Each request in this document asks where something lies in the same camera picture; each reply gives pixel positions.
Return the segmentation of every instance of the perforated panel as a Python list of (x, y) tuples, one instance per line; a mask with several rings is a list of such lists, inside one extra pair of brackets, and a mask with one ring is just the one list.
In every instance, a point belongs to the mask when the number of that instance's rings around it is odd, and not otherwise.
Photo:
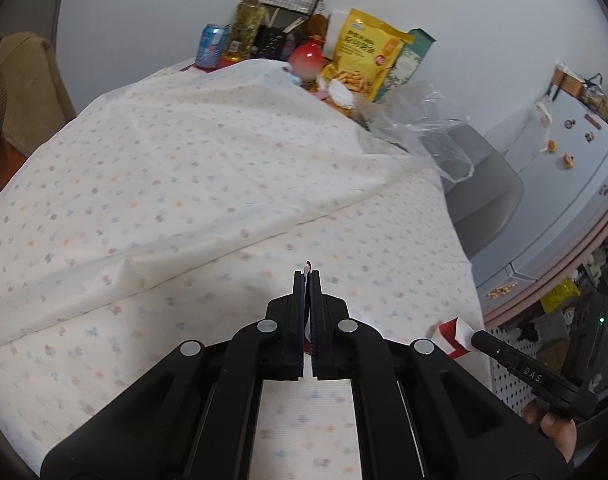
[[(537, 353), (540, 350), (539, 342), (532, 343), (527, 340), (517, 341), (519, 334), (518, 330), (505, 332), (498, 328), (494, 328), (488, 332), (534, 359), (537, 357)], [(515, 413), (521, 413), (522, 408), (535, 398), (530, 392), (530, 386), (510, 374), (506, 368), (499, 365), (496, 361), (491, 360), (491, 369), (493, 372), (495, 395), (502, 399)]]

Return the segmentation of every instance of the tablecloth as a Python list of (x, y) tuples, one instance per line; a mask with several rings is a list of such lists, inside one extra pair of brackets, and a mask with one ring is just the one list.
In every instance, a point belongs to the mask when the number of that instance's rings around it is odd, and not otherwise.
[[(263, 318), (307, 260), (386, 338), (483, 327), (435, 170), (282, 67), (110, 92), (0, 194), (0, 427), (34, 470), (180, 342)], [(265, 384), (251, 478), (360, 478), (350, 384), (305, 375)]]

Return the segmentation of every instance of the finger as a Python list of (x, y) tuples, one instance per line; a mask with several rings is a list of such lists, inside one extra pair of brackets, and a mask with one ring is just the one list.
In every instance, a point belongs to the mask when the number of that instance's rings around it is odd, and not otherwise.
[(538, 407), (535, 400), (529, 402), (522, 409), (522, 418), (529, 424), (534, 423), (538, 419)]
[(566, 461), (571, 460), (577, 443), (575, 421), (547, 413), (540, 422), (540, 428), (546, 436), (553, 440), (553, 444), (564, 455)]

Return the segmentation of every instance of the red ceramic bottle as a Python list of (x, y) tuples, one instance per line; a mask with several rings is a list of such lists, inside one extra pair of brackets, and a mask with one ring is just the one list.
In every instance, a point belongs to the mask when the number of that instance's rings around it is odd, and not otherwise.
[(315, 81), (324, 68), (324, 56), (322, 56), (322, 44), (324, 40), (319, 36), (311, 36), (306, 43), (302, 43), (289, 56), (289, 63), (293, 67), (293, 73), (302, 81)]

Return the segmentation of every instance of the oil bottle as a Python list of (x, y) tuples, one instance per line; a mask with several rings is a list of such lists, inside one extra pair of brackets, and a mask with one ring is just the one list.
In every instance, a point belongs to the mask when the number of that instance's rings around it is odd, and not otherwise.
[(244, 0), (238, 5), (223, 58), (230, 62), (244, 61), (251, 54), (257, 30), (266, 15), (260, 0)]

